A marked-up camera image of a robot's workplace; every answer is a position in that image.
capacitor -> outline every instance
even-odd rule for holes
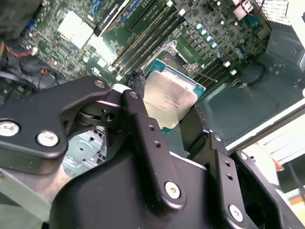
[[[207,30],[202,30],[202,31],[201,31],[201,35],[202,35],[202,36],[206,35],[207,33],[208,33]]]
[[[244,52],[241,49],[236,50],[239,59],[244,59]]]
[[[221,59],[223,56],[224,56],[223,53],[221,53],[221,52],[218,52],[218,53],[217,53],[217,58]]]
[[[202,24],[197,24],[197,25],[196,25],[196,29],[199,30],[199,29],[201,29],[201,28],[202,28]]]
[[[218,45],[217,45],[217,43],[215,43],[215,42],[212,44],[212,48],[213,48],[213,49],[216,49],[217,46],[218,46]]]
[[[236,50],[236,54],[239,56],[240,54],[242,54],[243,53],[243,51],[241,50],[241,49],[237,49]]]
[[[88,56],[85,56],[82,60],[83,60],[85,63],[88,63],[89,57],[88,57]]]
[[[213,40],[213,38],[211,37],[211,36],[208,36],[207,38],[206,38],[206,41],[207,42],[211,42]]]

cable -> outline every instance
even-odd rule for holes
[[[254,63],[262,67],[262,72],[256,80],[254,80],[251,83],[248,83],[247,86],[253,86],[256,83],[260,82],[261,79],[265,76],[265,73],[266,73],[266,67],[262,63],[260,63],[260,62],[254,62]]]
[[[30,82],[26,79],[21,79],[20,77],[17,77],[12,73],[7,73],[7,72],[0,71],[0,78],[4,78],[4,79],[7,79],[7,80],[12,80],[12,81],[15,81],[15,82],[19,82],[19,83],[28,85],[32,89],[38,91],[38,88],[32,82]]]
[[[60,74],[59,72],[57,72],[55,69],[50,68],[49,66],[44,66],[42,71],[41,71],[41,77],[38,80],[38,84],[37,84],[37,88],[38,90],[41,91],[41,80],[43,78],[43,76],[45,76],[46,74],[50,74],[54,77],[54,80],[57,84],[57,86],[60,85],[59,81],[58,81],[58,75]]]
[[[16,53],[16,52],[12,51],[9,46],[5,45],[5,47],[8,51],[8,53],[12,54],[15,57],[29,56],[32,54],[32,50],[30,50],[28,52]]]
[[[265,3],[265,0],[262,1],[262,4],[260,6],[260,8],[258,9],[258,12],[256,14],[251,14],[251,13],[248,13],[246,11],[246,9],[244,8],[243,4],[242,4],[242,0],[239,0],[239,4],[242,6],[242,9],[244,10],[244,12],[248,15],[248,16],[251,16],[251,17],[257,17],[259,15],[259,13],[262,11],[263,9],[263,5]]]

black cable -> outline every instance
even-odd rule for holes
[[[33,88],[34,90],[38,91],[38,88],[35,86],[35,84],[33,84],[32,82],[30,82],[26,79],[22,79],[22,78],[14,75],[12,73],[7,73],[7,72],[0,71],[0,78],[4,78],[4,79],[7,79],[7,80],[12,80],[12,81],[15,81],[15,82],[19,82],[19,83],[28,85],[31,88]]]
[[[258,82],[260,82],[266,73],[266,67],[262,63],[260,63],[260,62],[254,62],[254,63],[262,67],[262,72],[260,73],[259,77],[256,80],[254,80],[251,83],[248,83],[247,86],[253,86],[253,85],[257,84]]]
[[[52,75],[52,76],[54,77],[54,80],[55,80],[57,86],[59,86],[60,83],[59,83],[59,81],[58,81],[58,73],[57,73],[57,71],[55,71],[55,70],[53,70],[53,69],[51,69],[51,68],[50,68],[50,69],[44,68],[44,69],[48,71],[48,74],[50,74],[50,75]],[[45,76],[45,75],[41,75],[41,77],[40,77],[39,80],[38,80],[37,87],[38,87],[38,90],[40,90],[40,91],[41,91],[41,80],[42,80],[42,78],[43,78],[44,76]]]

heatsink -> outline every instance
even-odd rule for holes
[[[57,31],[65,40],[81,49],[93,34],[93,29],[76,13],[69,11]]]
[[[263,3],[263,0],[255,0],[258,7]],[[290,25],[289,19],[286,16],[289,0],[265,0],[262,12],[269,21],[274,21],[284,25]]]

gray metal panel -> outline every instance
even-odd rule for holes
[[[225,83],[199,103],[208,125],[227,145],[303,98],[304,74],[296,65],[265,53],[258,61],[267,68],[261,82],[244,89]],[[249,65],[236,78],[251,82],[260,71]]]
[[[271,26],[273,30],[266,53],[298,66],[304,72],[305,51],[293,28],[278,23],[272,23]]]

